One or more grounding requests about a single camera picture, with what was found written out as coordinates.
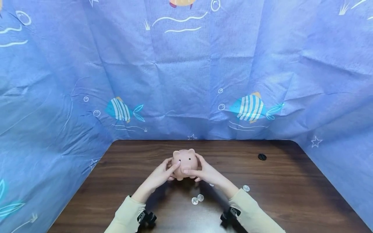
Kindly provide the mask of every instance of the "coin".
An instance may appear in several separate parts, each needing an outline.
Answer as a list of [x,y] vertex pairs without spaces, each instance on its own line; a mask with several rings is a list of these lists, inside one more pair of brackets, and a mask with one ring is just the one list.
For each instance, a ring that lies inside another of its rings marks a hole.
[[242,189],[243,189],[245,192],[250,191],[250,187],[247,186],[247,185],[244,185],[244,186],[242,187]]
[[202,194],[198,194],[197,199],[198,201],[202,202],[205,199],[205,197]]
[[192,198],[192,204],[193,205],[198,204],[198,198]]

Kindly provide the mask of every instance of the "star print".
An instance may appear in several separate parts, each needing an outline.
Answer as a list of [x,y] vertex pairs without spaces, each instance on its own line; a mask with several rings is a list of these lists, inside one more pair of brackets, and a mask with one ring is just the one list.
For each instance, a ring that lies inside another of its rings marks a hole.
[[93,2],[97,2],[98,3],[98,0],[90,0],[90,3],[91,3],[91,6],[93,7]]
[[91,160],[91,165],[90,165],[91,171],[97,165],[97,163],[98,163],[98,160]]
[[320,142],[322,142],[323,140],[320,140],[320,139],[318,139],[316,136],[315,136],[315,139],[314,140],[311,140],[311,142],[312,142],[312,148],[313,147],[317,147],[317,148],[319,148],[319,144],[320,144]]
[[188,136],[188,140],[196,140],[197,138],[192,134],[192,136]]

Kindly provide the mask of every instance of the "blue fabric backdrop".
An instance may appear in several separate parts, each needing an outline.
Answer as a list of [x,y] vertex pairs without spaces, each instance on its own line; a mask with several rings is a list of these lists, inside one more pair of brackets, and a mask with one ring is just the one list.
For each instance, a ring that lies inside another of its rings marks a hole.
[[373,229],[373,1],[0,14],[1,232],[46,232],[117,139],[294,140]]

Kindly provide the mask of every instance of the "sleeve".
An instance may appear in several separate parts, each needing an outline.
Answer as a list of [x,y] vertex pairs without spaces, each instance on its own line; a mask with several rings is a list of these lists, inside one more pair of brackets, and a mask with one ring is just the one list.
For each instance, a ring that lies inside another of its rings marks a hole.
[[135,233],[140,224],[137,217],[145,210],[145,204],[126,197],[115,212],[115,217],[104,233]]
[[248,233],[285,233],[243,189],[229,200],[229,204],[241,211],[237,220]]

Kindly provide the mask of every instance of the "piggy bank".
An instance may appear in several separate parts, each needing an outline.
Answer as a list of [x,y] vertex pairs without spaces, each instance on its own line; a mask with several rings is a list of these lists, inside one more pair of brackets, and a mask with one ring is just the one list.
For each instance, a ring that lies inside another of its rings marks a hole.
[[198,161],[193,149],[182,149],[173,152],[172,165],[180,161],[180,166],[174,171],[177,180],[183,180],[186,177],[195,178],[195,176],[188,176],[183,173],[184,170],[197,170]]

